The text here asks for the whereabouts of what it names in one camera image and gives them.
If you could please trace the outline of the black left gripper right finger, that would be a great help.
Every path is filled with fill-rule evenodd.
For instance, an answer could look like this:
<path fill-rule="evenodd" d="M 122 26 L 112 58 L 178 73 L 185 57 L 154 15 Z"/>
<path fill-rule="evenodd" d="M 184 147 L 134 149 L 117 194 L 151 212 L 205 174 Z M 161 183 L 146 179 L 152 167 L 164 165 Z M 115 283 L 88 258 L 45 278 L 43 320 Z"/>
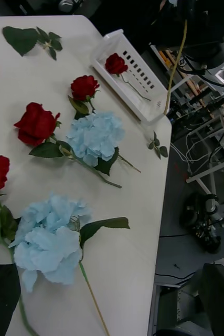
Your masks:
<path fill-rule="evenodd" d="M 224 266 L 204 264 L 199 297 L 214 335 L 224 335 Z"/>

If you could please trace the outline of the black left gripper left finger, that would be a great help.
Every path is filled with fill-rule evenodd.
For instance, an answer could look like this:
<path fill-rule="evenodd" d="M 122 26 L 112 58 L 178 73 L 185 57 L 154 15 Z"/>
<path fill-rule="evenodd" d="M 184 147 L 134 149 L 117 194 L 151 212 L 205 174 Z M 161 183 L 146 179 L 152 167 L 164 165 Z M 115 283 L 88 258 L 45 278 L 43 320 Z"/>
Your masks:
<path fill-rule="evenodd" d="M 0 335 L 5 335 L 21 294 L 15 264 L 0 265 Z"/>

